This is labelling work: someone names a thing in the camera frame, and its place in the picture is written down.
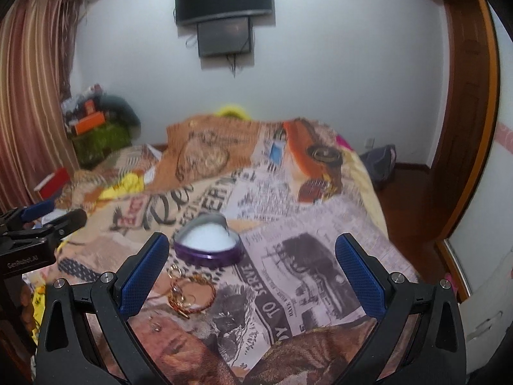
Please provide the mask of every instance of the red box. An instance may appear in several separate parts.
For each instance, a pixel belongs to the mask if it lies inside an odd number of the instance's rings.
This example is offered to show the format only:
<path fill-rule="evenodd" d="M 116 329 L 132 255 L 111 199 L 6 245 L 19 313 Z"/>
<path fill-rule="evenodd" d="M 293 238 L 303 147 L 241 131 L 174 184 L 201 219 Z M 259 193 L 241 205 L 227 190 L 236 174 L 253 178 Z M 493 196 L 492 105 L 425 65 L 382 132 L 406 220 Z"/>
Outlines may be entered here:
<path fill-rule="evenodd" d="M 70 177 L 66 168 L 60 168 L 43 179 L 38 186 L 34 188 L 43 200 L 52 197 L 58 190 L 62 189 L 66 182 L 70 181 Z"/>

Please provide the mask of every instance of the striped curtain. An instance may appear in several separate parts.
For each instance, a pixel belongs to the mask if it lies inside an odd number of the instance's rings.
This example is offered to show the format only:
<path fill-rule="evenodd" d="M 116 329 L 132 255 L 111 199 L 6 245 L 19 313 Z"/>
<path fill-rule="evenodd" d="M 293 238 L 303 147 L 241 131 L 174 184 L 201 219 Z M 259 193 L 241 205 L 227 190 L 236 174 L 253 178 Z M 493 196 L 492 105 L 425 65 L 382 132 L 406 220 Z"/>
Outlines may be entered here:
<path fill-rule="evenodd" d="M 40 201 L 34 187 L 78 169 L 60 102 L 82 0 L 16 0 L 0 24 L 0 209 Z"/>

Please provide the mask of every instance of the metal screw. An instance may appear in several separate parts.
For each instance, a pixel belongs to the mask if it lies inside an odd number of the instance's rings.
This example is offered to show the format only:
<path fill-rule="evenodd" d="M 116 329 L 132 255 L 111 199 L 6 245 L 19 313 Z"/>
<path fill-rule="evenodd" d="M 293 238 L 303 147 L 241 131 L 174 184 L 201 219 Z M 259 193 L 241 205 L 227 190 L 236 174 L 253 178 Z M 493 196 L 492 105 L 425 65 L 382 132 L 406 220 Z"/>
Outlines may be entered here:
<path fill-rule="evenodd" d="M 450 287 L 451 287 L 450 282 L 447 281 L 446 279 L 442 279 L 440 281 L 440 285 L 442 286 L 443 289 L 450 289 Z"/>
<path fill-rule="evenodd" d="M 404 275 L 400 272 L 393 272 L 391 278 L 396 284 L 402 284 L 404 282 Z"/>
<path fill-rule="evenodd" d="M 99 280 L 102 281 L 104 284 L 108 284 L 113 279 L 114 279 L 114 274 L 112 272 L 105 272 L 99 278 Z"/>
<path fill-rule="evenodd" d="M 53 283 L 54 288 L 62 288 L 64 284 L 66 283 L 66 280 L 64 278 L 59 278 Z"/>

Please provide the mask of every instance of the bedspread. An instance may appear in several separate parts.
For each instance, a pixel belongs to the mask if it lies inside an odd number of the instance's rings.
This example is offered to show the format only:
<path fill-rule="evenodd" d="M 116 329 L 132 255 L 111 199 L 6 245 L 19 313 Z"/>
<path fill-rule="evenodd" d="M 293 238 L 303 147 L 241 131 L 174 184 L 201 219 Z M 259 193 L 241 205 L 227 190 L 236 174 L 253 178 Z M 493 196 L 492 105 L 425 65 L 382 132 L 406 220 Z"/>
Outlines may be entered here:
<path fill-rule="evenodd" d="M 199 213 L 219 211 L 240 233 L 242 261 L 194 267 L 171 247 L 145 305 L 129 321 L 140 342 L 175 384 L 332 383 L 374 327 L 334 257 L 337 236 L 352 233 L 388 271 L 416 280 L 387 239 L 358 156 L 328 126 L 306 119 L 269 124 L 199 116 L 170 126 L 168 141 L 146 192 L 97 207 L 58 251 L 57 263 L 29 279 L 93 281 L 116 271 L 154 231 L 172 240 Z M 172 264 L 216 287 L 213 305 L 190 320 L 167 304 Z M 90 322 L 109 370 L 122 376 L 94 317 Z M 410 331 L 382 375 L 399 362 Z"/>

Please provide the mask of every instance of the pink cloth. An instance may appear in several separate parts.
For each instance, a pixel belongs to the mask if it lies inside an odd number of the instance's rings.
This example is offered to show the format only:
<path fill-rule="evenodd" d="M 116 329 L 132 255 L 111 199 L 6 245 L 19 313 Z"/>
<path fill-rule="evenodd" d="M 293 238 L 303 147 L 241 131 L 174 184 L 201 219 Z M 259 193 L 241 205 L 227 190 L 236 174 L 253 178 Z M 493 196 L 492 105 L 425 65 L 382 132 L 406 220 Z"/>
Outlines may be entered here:
<path fill-rule="evenodd" d="M 452 287 L 452 292 L 454 292 L 454 295 L 458 294 L 458 287 L 456 287 L 456 282 L 452 279 L 452 276 L 450 273 L 445 274 L 445 279 L 450 282 Z"/>
<path fill-rule="evenodd" d="M 507 127 L 507 125 L 497 122 L 494 138 L 499 145 L 502 145 L 510 153 L 513 153 L 513 130 Z"/>
<path fill-rule="evenodd" d="M 345 147 L 346 149 L 353 150 L 352 147 L 348 144 L 348 142 L 339 134 L 337 135 L 337 144 L 339 146 Z"/>

